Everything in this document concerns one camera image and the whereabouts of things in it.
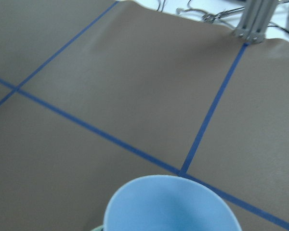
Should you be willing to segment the light blue plastic cup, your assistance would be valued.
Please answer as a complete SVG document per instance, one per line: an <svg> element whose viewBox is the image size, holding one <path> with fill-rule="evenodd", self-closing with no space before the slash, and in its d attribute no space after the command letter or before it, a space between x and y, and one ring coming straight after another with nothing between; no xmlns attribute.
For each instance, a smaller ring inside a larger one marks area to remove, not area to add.
<svg viewBox="0 0 289 231"><path fill-rule="evenodd" d="M105 231L240 231L233 211L209 188L182 177L131 180L111 197Z"/></svg>

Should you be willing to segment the green handled reach grabber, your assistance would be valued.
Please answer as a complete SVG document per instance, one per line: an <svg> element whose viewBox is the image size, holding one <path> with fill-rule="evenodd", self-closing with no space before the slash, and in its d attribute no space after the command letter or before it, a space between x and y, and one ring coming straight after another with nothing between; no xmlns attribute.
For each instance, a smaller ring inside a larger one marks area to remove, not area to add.
<svg viewBox="0 0 289 231"><path fill-rule="evenodd" d="M204 16L202 16L202 20L204 21L215 21L216 19L222 19L225 17L229 17L231 15L235 15L235 14L239 14L241 12L243 12L245 9L245 7L239 7L239 8L235 8L235 9L231 9L231 10L225 10L222 12L219 12L217 14L205 14Z"/></svg>

